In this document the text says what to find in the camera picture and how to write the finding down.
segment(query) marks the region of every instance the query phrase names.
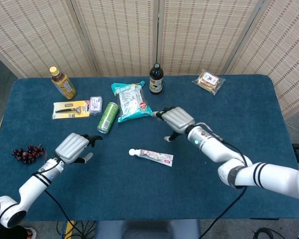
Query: red grapes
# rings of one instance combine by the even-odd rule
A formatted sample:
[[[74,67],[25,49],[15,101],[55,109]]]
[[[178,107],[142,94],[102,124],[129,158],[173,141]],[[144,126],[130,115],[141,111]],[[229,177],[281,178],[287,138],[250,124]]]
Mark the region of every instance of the red grapes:
[[[28,150],[15,149],[12,155],[17,159],[17,161],[22,161],[25,164],[31,164],[35,162],[36,158],[42,157],[45,154],[44,148],[41,144],[37,146],[30,145]]]

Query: green can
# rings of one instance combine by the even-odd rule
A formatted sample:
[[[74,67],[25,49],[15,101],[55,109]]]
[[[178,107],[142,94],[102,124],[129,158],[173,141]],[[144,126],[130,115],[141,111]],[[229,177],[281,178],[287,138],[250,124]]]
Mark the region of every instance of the green can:
[[[101,133],[108,133],[114,122],[115,116],[119,111],[119,106],[113,102],[109,102],[108,106],[102,115],[102,118],[98,124],[98,131]]]

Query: snack bag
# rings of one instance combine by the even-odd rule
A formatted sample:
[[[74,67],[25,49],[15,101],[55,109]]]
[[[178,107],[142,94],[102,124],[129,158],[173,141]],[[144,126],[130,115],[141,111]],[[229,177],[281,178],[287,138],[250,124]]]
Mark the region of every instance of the snack bag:
[[[113,83],[111,85],[114,96],[120,107],[118,122],[151,116],[152,110],[143,96],[145,81],[137,84]]]
[[[196,80],[192,81],[192,83],[200,86],[201,88],[215,95],[217,91],[220,89],[220,87],[223,85],[224,81],[224,78],[214,76],[211,73],[202,69],[199,77]]]

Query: black bottle cap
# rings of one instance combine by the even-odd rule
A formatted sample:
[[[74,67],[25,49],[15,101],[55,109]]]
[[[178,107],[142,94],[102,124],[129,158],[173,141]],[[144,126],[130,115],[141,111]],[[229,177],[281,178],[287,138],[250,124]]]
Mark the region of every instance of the black bottle cap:
[[[159,69],[159,68],[160,68],[160,64],[159,64],[159,63],[155,63],[155,64],[154,64],[154,68],[155,68],[155,69]]]

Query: black cable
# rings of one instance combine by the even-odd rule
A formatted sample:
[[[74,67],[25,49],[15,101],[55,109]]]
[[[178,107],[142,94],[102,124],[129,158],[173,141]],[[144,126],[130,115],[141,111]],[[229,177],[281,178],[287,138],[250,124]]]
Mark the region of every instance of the black cable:
[[[68,222],[72,225],[72,227],[74,227],[81,235],[83,235],[83,233],[71,222],[71,220],[69,219],[69,217],[66,215],[65,211],[63,210],[61,204],[59,204],[59,202],[47,191],[44,190],[45,193],[47,195],[50,196],[50,198],[59,206],[59,208],[61,209],[61,211],[63,212],[64,216],[66,217],[66,219],[68,220]]]
[[[91,228],[95,225],[95,221],[93,222],[93,224],[90,226],[90,228],[88,229],[87,233],[90,232]]]
[[[229,144],[228,142],[226,142],[226,141],[224,141],[224,140],[222,140],[221,141],[223,144],[226,144],[226,145],[228,145],[228,146],[230,146],[230,147],[233,147],[234,149],[236,149],[238,152],[239,152],[239,154],[241,155],[241,157],[243,158],[243,160],[244,160],[244,164],[245,164],[245,166],[247,167],[248,165],[247,165],[247,161],[246,161],[246,159],[245,159],[245,156],[243,155],[243,153],[237,148],[237,147],[235,147],[235,146],[233,146],[233,145],[231,145],[231,144]],[[226,213],[226,212],[228,212],[229,211],[229,209],[231,209],[232,208],[232,206],[233,205],[235,205],[235,203],[237,203],[241,198],[242,198],[242,196],[245,194],[245,192],[246,192],[246,190],[247,190],[247,186],[245,186],[244,187],[244,190],[243,190],[243,192],[212,222],[212,224],[210,224],[210,226],[207,228],[207,230],[199,237],[199,239],[202,239],[203,238],[203,236],[205,236],[208,232],[209,232],[209,230],[214,226],[214,224]]]
[[[230,146],[230,147],[232,147],[232,148],[234,148],[235,150],[237,150],[237,152],[241,155],[241,157],[243,158],[243,161],[244,161],[244,164],[245,164],[245,166],[247,167],[248,165],[247,165],[247,161],[246,161],[246,159],[245,159],[245,156],[243,155],[243,153],[239,150],[239,148],[237,148],[236,146],[233,146],[232,144],[230,144],[230,143],[228,143],[228,142],[226,142],[226,141],[224,141],[224,140],[222,140],[222,143],[223,144],[226,144],[226,145],[228,145],[228,146]]]
[[[72,234],[72,235],[68,236],[65,239],[69,239],[69,238],[72,238],[72,237],[81,237],[81,238],[83,238],[82,235],[80,235],[80,234]]]
[[[244,187],[243,192],[212,222],[212,224],[207,228],[207,230],[199,237],[199,239],[203,238],[209,230],[214,226],[214,224],[226,213],[231,207],[241,199],[241,197],[245,194],[247,187]]]
[[[58,228],[59,222],[60,221],[56,222],[56,231],[58,232],[59,235],[61,235],[61,232],[59,231],[59,228]],[[74,227],[72,227],[66,234],[63,234],[63,238],[65,238],[67,235],[69,235],[73,231],[73,229],[74,229]]]
[[[82,226],[82,236],[84,237],[84,231],[83,231],[83,222],[82,221],[79,221],[81,223],[81,226]]]
[[[85,227],[83,229],[83,234],[85,233],[85,230],[86,230],[86,227],[87,227],[88,223],[89,223],[89,221],[85,224]]]
[[[270,228],[259,228],[256,232],[253,231],[253,233],[255,234],[253,239],[258,239],[258,236],[260,235],[260,233],[264,233],[267,236],[269,236],[270,239],[274,239],[274,235],[272,234],[272,232],[277,233],[279,236],[281,236],[283,239],[285,239],[279,232],[272,230]]]
[[[53,167],[50,167],[50,168],[48,168],[47,170],[44,170],[44,171],[40,171],[40,172],[37,171],[37,172],[35,172],[35,173],[32,173],[32,175],[35,175],[35,174],[41,174],[41,173],[48,172],[48,171],[52,170],[53,168],[55,168],[56,166],[58,166],[60,162],[61,162],[61,160],[58,160],[58,161],[57,161],[57,164],[55,164]]]
[[[93,230],[92,231],[90,231],[89,233],[87,233],[85,236],[87,237],[88,236],[88,234],[90,234],[90,233],[92,233],[93,232]]]

